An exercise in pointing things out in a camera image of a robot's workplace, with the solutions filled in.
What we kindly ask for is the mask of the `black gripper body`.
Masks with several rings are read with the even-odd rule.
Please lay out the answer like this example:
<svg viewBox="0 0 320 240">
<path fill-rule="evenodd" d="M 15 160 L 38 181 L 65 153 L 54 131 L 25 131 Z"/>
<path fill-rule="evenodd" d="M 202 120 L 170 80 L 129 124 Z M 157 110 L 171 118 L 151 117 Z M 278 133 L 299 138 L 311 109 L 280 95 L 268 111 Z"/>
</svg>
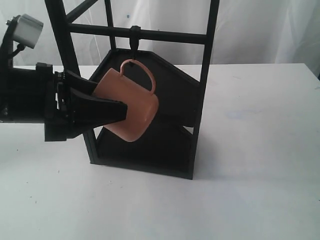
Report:
<svg viewBox="0 0 320 240">
<path fill-rule="evenodd" d="M 51 64 L 38 62 L 35 66 L 44 84 L 44 140 L 64 142 L 69 138 L 69 117 L 63 103 L 64 73 L 53 70 Z"/>
</svg>

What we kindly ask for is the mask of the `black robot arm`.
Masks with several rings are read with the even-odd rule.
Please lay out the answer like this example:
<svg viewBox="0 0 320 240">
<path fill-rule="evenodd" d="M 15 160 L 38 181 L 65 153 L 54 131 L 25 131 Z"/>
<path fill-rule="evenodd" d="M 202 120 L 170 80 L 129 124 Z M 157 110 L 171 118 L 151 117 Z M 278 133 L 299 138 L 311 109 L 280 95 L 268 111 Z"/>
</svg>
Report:
<svg viewBox="0 0 320 240">
<path fill-rule="evenodd" d="M 126 104 L 93 96 L 97 84 L 68 69 L 56 72 L 41 62 L 35 69 L 14 67 L 14 57 L 35 47 L 44 25 L 28 14 L 6 24 L 0 46 L 1 122 L 43 124 L 45 141 L 63 142 L 126 118 Z"/>
</svg>

